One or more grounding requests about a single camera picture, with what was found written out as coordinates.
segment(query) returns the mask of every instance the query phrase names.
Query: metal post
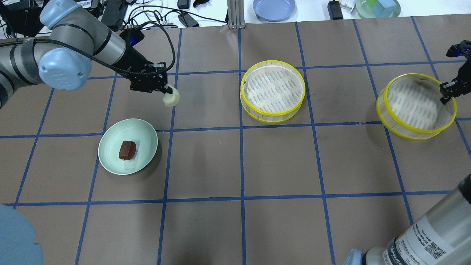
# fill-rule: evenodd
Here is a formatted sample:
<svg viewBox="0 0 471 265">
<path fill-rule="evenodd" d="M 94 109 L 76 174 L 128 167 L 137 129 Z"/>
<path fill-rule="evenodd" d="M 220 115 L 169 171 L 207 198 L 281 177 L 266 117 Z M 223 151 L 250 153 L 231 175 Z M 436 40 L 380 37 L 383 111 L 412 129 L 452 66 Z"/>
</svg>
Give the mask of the metal post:
<svg viewBox="0 0 471 265">
<path fill-rule="evenodd" d="M 229 29 L 245 28 L 244 0 L 227 0 L 227 14 Z"/>
</svg>

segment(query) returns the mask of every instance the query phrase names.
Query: label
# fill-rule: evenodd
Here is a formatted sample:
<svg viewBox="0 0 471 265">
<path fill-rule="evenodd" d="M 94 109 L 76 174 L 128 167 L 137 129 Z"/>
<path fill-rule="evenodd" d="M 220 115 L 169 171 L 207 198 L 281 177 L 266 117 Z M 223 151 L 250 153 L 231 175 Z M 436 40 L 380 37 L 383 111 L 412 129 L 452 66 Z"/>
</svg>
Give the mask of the label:
<svg viewBox="0 0 471 265">
<path fill-rule="evenodd" d="M 77 4 L 81 5 L 83 8 L 90 8 L 91 7 L 91 0 L 87 1 L 80 1 Z"/>
<path fill-rule="evenodd" d="M 383 253 L 386 265 L 435 265 L 454 250 L 430 226 L 426 215 L 391 243 Z"/>
<path fill-rule="evenodd" d="M 396 239 L 393 239 L 387 246 L 383 253 L 384 262 L 386 265 L 406 265 L 406 262 L 402 259 L 399 254 L 399 250 L 396 247 Z"/>
</svg>

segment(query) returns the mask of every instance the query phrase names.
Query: yellow rim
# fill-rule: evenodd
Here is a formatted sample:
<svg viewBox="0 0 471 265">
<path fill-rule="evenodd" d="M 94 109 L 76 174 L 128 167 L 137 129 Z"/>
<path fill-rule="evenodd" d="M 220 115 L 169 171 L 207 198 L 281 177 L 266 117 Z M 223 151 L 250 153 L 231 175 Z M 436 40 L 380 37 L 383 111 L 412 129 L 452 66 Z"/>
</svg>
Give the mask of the yellow rim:
<svg viewBox="0 0 471 265">
<path fill-rule="evenodd" d="M 405 138 L 405 139 L 409 139 L 409 140 L 414 140 L 414 141 L 418 141 L 418 140 L 425 140 L 425 139 L 429 139 L 429 138 L 432 138 L 433 136 L 435 136 L 435 134 L 433 134 L 432 136 L 430 137 L 426 137 L 426 138 L 414 138 L 414 137 L 410 137 L 410 136 L 407 136 L 405 134 L 402 134 L 396 130 L 394 130 L 388 123 L 386 123 L 386 121 L 384 120 L 383 116 L 381 115 L 381 111 L 380 111 L 380 103 L 379 101 L 376 101 L 376 113 L 378 113 L 378 117 L 380 118 L 381 122 L 383 123 L 384 127 L 388 128 L 389 131 L 391 131 L 393 134 L 399 136 L 399 137 L 402 137 L 402 138 Z"/>
<path fill-rule="evenodd" d="M 255 107 L 252 103 L 250 103 L 247 98 L 245 97 L 245 94 L 244 94 L 244 82 L 245 82 L 245 78 L 247 77 L 247 74 L 250 73 L 254 68 L 256 68 L 257 66 L 261 65 L 261 64 L 265 64 L 265 63 L 281 63 L 281 64 L 285 64 L 287 65 L 288 67 L 290 67 L 292 70 L 295 71 L 295 73 L 299 76 L 299 78 L 301 78 L 301 83 L 302 83 L 302 97 L 301 97 L 301 100 L 294 106 L 292 107 L 291 109 L 289 110 L 286 110 L 286 111 L 282 111 L 282 112 L 267 112 L 267 111 L 264 111 L 264 110 L 261 110 L 257 107 Z M 257 113 L 260 113 L 260 114 L 263 114 L 263 115 L 266 115 L 266 116 L 283 116 L 283 115 L 286 115 L 286 114 L 289 114 L 290 112 L 292 112 L 293 110 L 295 110 L 296 108 L 298 108 L 301 104 L 302 104 L 302 101 L 304 100 L 304 97 L 306 96 L 306 84 L 304 83 L 304 78 L 302 78 L 302 75 L 301 73 L 296 69 L 294 68 L 292 65 L 288 64 L 288 63 L 285 63 L 283 61 L 278 61 L 278 60 L 266 60 L 266 61 L 262 61 L 262 62 L 259 62 L 255 65 L 253 65 L 252 67 L 249 68 L 249 70 L 247 70 L 247 72 L 245 72 L 244 76 L 242 77 L 242 82 L 240 83 L 240 96 L 242 98 L 242 100 L 247 104 L 247 106 L 250 108 L 250 109 L 253 109 L 254 111 L 256 111 Z"/>
<path fill-rule="evenodd" d="M 401 125 L 402 127 L 412 131 L 412 132 L 415 132 L 415 133 L 439 133 L 441 131 L 443 131 L 444 129 L 448 128 L 451 123 L 453 123 L 453 121 L 455 120 L 455 117 L 456 117 L 456 111 L 457 111 L 457 106 L 456 106 L 456 101 L 454 98 L 451 98 L 451 102 L 453 104 L 453 117 L 452 119 L 443 127 L 441 128 L 438 128 L 438 129 L 433 129 L 433 130 L 424 130 L 424 129 L 419 129 L 419 128 L 415 128 L 415 127 L 412 127 L 410 126 L 409 124 L 403 122 L 401 119 L 399 119 L 399 117 L 392 111 L 392 108 L 391 106 L 389 105 L 389 101 L 388 101 L 388 91 L 389 91 L 389 87 L 391 86 L 391 84 L 396 81 L 397 79 L 399 78 L 402 78 L 402 77 L 406 77 L 406 76 L 412 76 L 412 77 L 421 77 L 422 79 L 426 79 L 426 80 L 430 80 L 438 85 L 441 84 L 440 81 L 438 81 L 437 79 L 435 78 L 432 78 L 428 75 L 423 75 L 423 74 L 405 74 L 405 75 L 400 75 L 396 78 L 394 78 L 393 80 L 391 80 L 388 85 L 386 86 L 386 88 L 384 88 L 384 91 L 383 91 L 383 101 L 384 101 L 384 106 L 386 108 L 386 111 L 388 112 L 388 114 L 392 117 L 392 119 L 397 122 L 399 125 Z"/>
<path fill-rule="evenodd" d="M 298 110 L 296 110 L 296 112 L 294 112 L 294 113 L 293 113 L 293 115 L 291 115 L 291 116 L 287 117 L 287 118 L 286 118 L 286 119 L 284 119 L 284 120 L 281 120 L 281 121 L 275 121 L 275 122 L 273 121 L 273 122 L 271 122 L 271 121 L 266 121 L 266 120 L 262 120 L 262 119 L 259 119 L 259 118 L 255 117 L 254 115 L 252 115 L 252 113 L 250 113 L 250 112 L 249 112 L 249 111 L 248 111 L 248 110 L 247 110 L 247 109 L 244 107 L 244 105 L 242 105 L 242 107 L 244 108 L 245 112 L 246 112 L 246 113 L 247 113 L 247 114 L 248 114 L 250 117 L 252 117 L 253 119 L 256 119 L 256 120 L 257 120 L 257 121 L 259 121 L 259 122 L 263 122 L 263 123 L 270 123 L 270 124 L 278 124 L 278 123 L 285 122 L 285 121 L 287 121 L 287 120 L 289 120 L 289 119 L 293 118 L 293 117 L 294 117 L 294 115 L 295 115 L 296 113 L 298 113 L 298 111 L 299 111 L 299 109 L 298 109 Z"/>
</svg>

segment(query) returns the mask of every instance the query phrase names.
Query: brown food item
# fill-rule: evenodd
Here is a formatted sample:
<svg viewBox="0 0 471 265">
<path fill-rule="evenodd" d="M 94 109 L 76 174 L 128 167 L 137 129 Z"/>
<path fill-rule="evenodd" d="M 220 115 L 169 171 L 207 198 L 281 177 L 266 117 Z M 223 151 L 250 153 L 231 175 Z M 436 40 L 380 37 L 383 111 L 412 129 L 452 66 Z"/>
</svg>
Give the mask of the brown food item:
<svg viewBox="0 0 471 265">
<path fill-rule="evenodd" d="M 131 160 L 136 153 L 136 144 L 133 141 L 123 141 L 119 150 L 119 159 Z"/>
</svg>

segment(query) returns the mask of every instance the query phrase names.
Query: white tabletop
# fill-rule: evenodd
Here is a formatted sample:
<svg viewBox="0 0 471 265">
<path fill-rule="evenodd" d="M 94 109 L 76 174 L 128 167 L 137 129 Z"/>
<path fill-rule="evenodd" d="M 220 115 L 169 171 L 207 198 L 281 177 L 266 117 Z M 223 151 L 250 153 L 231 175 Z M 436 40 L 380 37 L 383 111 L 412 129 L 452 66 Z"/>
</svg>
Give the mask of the white tabletop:
<svg viewBox="0 0 471 265">
<path fill-rule="evenodd" d="M 327 12 L 327 3 L 329 0 L 295 0 L 296 9 L 293 14 L 285 21 L 282 22 L 294 22 L 294 21 L 318 21 L 318 20 L 329 20 L 329 14 Z M 192 3 L 194 0 L 190 1 L 190 9 L 185 9 L 185 11 L 196 13 L 203 17 L 210 17 L 218 20 L 224 20 L 227 13 L 227 0 L 210 0 L 208 3 L 201 4 L 198 7 L 194 8 Z M 469 14 L 471 13 L 471 0 L 398 0 L 401 5 L 400 17 L 409 17 L 409 16 L 431 16 L 431 15 L 450 15 L 450 14 Z M 177 0 L 151 0 L 150 3 L 146 5 L 158 5 L 165 6 L 169 8 L 178 8 Z M 244 1 L 244 18 L 247 24 L 249 23 L 270 23 L 268 21 L 259 19 L 255 12 L 253 11 L 253 0 Z M 134 8 L 137 8 L 139 4 L 134 4 L 128 6 L 128 11 L 126 13 L 125 19 L 127 20 L 129 14 Z M 133 14 L 136 14 L 138 11 L 143 10 L 144 8 L 139 8 Z M 162 15 L 166 14 L 171 9 L 165 8 L 152 8 L 145 7 L 145 10 L 157 10 Z M 344 19 L 360 18 L 356 8 L 352 13 L 347 12 L 342 9 Z M 195 17 L 196 21 L 200 26 L 216 26 L 223 25 L 221 22 L 211 21 Z M 141 14 L 136 18 L 138 23 L 143 23 L 148 20 L 148 18 Z M 167 16 L 167 22 L 173 23 L 178 27 L 184 27 L 181 22 L 178 20 L 176 13 L 170 13 Z M 49 32 L 47 28 L 41 30 L 41 33 Z"/>
</svg>

